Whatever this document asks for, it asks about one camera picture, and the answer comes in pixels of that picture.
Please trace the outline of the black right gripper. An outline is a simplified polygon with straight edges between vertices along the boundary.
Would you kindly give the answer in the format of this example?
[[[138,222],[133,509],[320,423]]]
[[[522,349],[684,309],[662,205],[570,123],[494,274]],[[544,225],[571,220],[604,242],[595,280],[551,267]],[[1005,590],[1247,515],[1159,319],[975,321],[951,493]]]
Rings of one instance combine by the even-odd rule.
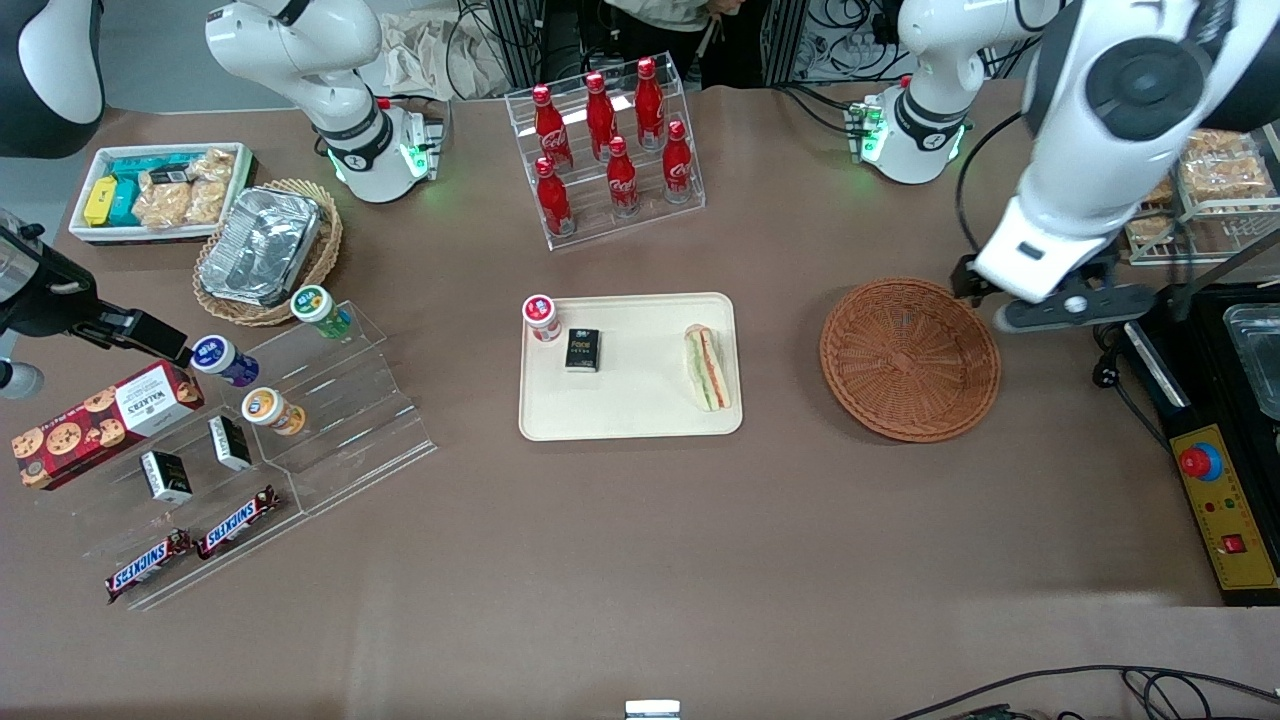
[[[96,279],[41,240],[40,225],[3,228],[3,332],[42,338],[124,342],[175,366],[188,366],[188,336],[143,313],[104,302]]]

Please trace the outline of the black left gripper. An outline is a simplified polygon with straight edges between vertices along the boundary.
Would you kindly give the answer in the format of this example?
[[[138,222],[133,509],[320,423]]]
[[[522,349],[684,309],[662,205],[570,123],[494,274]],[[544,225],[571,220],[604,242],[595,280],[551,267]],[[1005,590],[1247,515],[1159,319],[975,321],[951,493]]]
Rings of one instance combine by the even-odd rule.
[[[960,259],[954,291],[961,299],[1005,293],[1015,304],[1120,304],[1123,287],[1108,266],[1094,273],[1089,252],[1100,249],[1096,242],[991,242]]]

